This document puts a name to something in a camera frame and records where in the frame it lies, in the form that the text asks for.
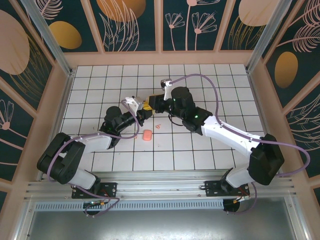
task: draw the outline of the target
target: flower illustration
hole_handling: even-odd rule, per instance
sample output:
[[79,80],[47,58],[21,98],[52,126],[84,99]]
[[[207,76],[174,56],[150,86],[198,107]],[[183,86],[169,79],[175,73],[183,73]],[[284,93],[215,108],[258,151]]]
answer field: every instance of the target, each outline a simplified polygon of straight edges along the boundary
[[220,2],[220,0],[209,0],[209,1],[205,1],[205,0],[186,0],[186,3],[191,7],[196,6],[196,5],[217,4],[218,2]]
[[192,14],[192,24],[195,32],[194,50],[197,50],[198,34],[210,33],[217,30],[217,25],[214,24],[216,19],[215,13],[204,13],[199,19],[199,12]]
[[173,13],[172,16],[170,13],[167,13],[165,15],[165,20],[169,25],[170,33],[171,33],[171,42],[173,46],[173,50],[175,51],[175,43],[174,43],[174,37],[172,34],[172,29],[174,28],[180,28],[183,27],[186,23],[183,21],[183,17],[181,16],[181,13]]
[[3,99],[0,100],[0,129],[8,130],[10,128],[10,121],[14,114],[15,105],[8,101],[7,107]]

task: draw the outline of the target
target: orange sponge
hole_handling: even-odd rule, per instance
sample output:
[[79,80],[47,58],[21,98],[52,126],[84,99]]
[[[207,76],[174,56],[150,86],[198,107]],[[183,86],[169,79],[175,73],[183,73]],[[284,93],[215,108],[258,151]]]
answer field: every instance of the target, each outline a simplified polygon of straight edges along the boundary
[[151,139],[152,139],[152,131],[151,130],[144,130],[142,139],[145,140],[145,141],[151,141]]

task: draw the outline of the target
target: grid tile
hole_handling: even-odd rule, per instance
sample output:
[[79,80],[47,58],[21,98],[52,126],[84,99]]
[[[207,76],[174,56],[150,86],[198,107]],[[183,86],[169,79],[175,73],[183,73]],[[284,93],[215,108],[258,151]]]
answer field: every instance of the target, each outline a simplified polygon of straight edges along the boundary
[[[205,74],[217,87],[222,121],[265,135],[244,66],[237,64],[81,66],[61,131],[69,135],[94,133],[100,129],[109,107],[118,106],[122,113],[128,111],[120,104],[125,97],[146,100],[152,94],[163,94],[162,79],[170,76],[176,80],[193,73]],[[215,94],[204,77],[183,79],[175,86],[187,86],[196,106],[215,113]],[[172,121],[182,124],[177,117]],[[132,124],[121,135],[130,136],[136,129]],[[144,130],[152,131],[151,141],[143,140]],[[229,169],[248,164],[245,157],[218,139],[190,133],[184,126],[171,123],[167,113],[157,113],[146,120],[136,138],[121,140],[115,148],[86,154],[86,158],[81,167],[93,172]]]

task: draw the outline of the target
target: small orange object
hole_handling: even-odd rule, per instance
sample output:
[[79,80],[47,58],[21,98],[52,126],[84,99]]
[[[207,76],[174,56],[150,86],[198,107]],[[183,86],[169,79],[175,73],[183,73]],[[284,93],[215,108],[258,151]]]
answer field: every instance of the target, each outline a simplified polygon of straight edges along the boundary
[[151,130],[144,130],[142,139],[145,140],[145,141],[151,141],[151,139],[152,139],[152,131]]

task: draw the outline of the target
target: ventilated metal strip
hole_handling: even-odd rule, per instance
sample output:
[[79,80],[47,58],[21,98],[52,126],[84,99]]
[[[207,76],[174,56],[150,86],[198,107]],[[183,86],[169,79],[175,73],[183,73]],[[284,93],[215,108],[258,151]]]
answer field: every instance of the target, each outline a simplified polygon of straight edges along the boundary
[[[37,202],[35,212],[75,212],[83,211],[84,203],[79,201],[69,202]],[[100,211],[108,208],[111,203],[98,205],[88,211]],[[208,200],[159,200],[159,201],[120,201],[111,211],[133,210],[188,210],[188,209],[223,209],[222,199]]]

